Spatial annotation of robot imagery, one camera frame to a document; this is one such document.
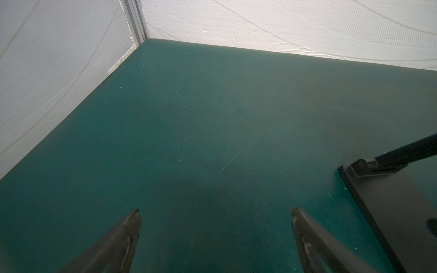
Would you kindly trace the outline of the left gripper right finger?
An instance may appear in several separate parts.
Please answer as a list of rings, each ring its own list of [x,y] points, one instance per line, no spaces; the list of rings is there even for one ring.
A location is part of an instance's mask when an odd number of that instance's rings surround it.
[[[305,273],[375,273],[328,230],[299,208],[291,210],[300,264]]]

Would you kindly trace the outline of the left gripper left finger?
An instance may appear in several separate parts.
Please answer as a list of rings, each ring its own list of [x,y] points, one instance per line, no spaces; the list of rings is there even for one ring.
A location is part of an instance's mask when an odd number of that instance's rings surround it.
[[[141,227],[140,210],[134,209],[60,272],[128,273]]]

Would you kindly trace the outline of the black folding phone stand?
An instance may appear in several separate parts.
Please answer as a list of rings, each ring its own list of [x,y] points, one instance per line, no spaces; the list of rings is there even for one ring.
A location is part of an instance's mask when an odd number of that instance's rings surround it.
[[[437,209],[403,171],[436,154],[437,136],[431,135],[338,168],[398,273],[437,270]]]

